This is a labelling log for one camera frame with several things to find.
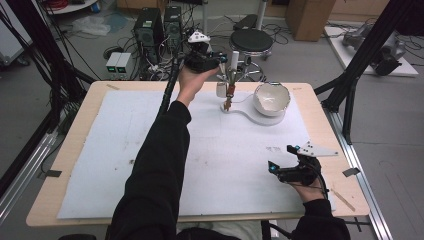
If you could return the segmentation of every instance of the computer tower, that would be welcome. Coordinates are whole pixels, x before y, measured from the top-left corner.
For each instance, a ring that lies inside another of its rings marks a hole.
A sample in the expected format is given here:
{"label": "computer tower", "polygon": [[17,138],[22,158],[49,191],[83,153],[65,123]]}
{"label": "computer tower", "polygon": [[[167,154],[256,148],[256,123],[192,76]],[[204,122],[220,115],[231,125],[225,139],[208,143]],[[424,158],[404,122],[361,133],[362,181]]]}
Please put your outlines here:
{"label": "computer tower", "polygon": [[183,51],[181,7],[168,6],[165,8],[163,25],[166,34],[168,53]]}
{"label": "computer tower", "polygon": [[164,41],[163,25],[159,8],[142,8],[134,25],[134,35],[141,57],[152,64],[160,62],[160,45]]}

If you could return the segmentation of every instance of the chair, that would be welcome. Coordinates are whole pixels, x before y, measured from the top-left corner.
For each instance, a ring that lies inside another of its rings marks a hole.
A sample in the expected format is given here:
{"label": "chair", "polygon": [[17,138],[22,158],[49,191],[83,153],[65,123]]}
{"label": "chair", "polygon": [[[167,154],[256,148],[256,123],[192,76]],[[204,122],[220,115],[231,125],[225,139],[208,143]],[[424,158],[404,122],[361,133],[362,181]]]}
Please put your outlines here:
{"label": "chair", "polygon": [[229,44],[231,49],[244,55],[244,60],[238,61],[237,66],[237,70],[241,74],[240,80],[249,78],[251,81],[266,81],[262,68],[252,62],[252,57],[260,56],[266,60],[271,55],[271,47],[274,41],[267,33],[261,30],[266,3],[267,0],[261,0],[256,29],[236,30],[230,36]]}

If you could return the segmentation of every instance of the hand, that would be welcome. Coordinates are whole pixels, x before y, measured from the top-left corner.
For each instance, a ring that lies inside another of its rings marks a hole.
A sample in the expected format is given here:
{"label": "hand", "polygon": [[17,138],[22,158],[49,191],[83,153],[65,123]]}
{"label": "hand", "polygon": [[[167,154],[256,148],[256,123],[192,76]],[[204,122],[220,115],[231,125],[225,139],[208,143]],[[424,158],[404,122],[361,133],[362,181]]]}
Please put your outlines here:
{"label": "hand", "polygon": [[195,73],[184,66],[178,77],[180,92],[178,93],[177,101],[182,102],[188,107],[190,102],[193,101],[196,93],[202,89],[203,83],[206,79],[214,75],[217,71],[218,68],[203,73]]}
{"label": "hand", "polygon": [[321,184],[318,178],[309,186],[303,186],[300,182],[292,182],[289,184],[297,191],[304,203],[316,199],[324,199],[324,194],[322,193]]}

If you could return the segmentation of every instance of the stool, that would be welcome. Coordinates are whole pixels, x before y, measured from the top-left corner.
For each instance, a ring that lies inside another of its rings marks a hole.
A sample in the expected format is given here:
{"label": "stool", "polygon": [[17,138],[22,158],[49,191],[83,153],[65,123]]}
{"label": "stool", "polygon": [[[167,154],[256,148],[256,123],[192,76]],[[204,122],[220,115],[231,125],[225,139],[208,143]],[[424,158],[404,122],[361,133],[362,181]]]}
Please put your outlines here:
{"label": "stool", "polygon": [[237,67],[237,70],[242,74],[240,79],[249,78],[251,81],[255,81],[251,75],[259,74],[256,81],[266,81],[262,68],[253,63],[251,57],[261,56],[266,60],[271,54],[272,44],[272,38],[264,31],[257,29],[240,29],[231,34],[230,47],[245,56],[243,61],[238,61],[240,66]]}

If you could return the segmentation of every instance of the floor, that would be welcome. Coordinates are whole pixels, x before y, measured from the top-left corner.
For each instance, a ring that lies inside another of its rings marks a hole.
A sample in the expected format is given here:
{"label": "floor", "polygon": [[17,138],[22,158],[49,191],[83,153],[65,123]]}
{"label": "floor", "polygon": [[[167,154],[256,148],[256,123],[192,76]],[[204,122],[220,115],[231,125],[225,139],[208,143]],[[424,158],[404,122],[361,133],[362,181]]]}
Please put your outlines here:
{"label": "floor", "polygon": [[[111,13],[105,11],[99,16],[107,17]],[[76,15],[63,16],[59,23],[63,28],[69,27],[67,24],[76,19]],[[122,37],[131,37],[134,21],[128,18],[123,22],[124,25],[117,23],[113,32],[105,37],[79,33],[69,38],[102,79],[108,77],[104,67],[106,60],[102,57],[104,50],[117,42],[123,44]],[[228,40],[220,36],[228,36],[232,25],[223,22],[228,20],[219,17],[209,20],[211,30],[217,27],[210,34],[211,43],[215,50],[228,51]],[[264,24],[268,23],[285,27],[283,19],[266,18]],[[268,80],[306,82],[316,88],[343,72],[328,39],[297,42],[292,40],[290,34],[282,33],[282,36],[288,40],[287,44],[274,44],[272,56],[267,61],[255,59],[264,69]],[[413,53],[423,56],[423,50]],[[74,50],[70,55],[77,68],[96,78]],[[404,57],[410,63],[424,64],[422,58],[410,53]],[[424,162],[421,159],[424,155],[424,67],[414,67],[420,73],[415,78],[362,76],[357,86],[352,122],[353,146],[393,239],[424,239],[424,192],[421,187],[424,182]],[[318,97],[324,100],[327,95],[323,93]],[[49,88],[34,64],[28,67],[12,64],[0,72],[0,135],[3,136],[0,139],[0,174],[6,171],[49,111],[48,97]],[[46,161],[46,167],[53,160],[54,154]],[[36,176],[31,180],[0,226],[0,239],[58,239],[72,233],[90,233],[97,239],[104,239],[105,226],[28,227],[26,215],[42,184],[43,180]],[[296,222],[278,221],[278,225],[292,230]],[[369,226],[361,226],[359,230],[357,226],[349,225],[349,229],[352,239],[376,239]]]}

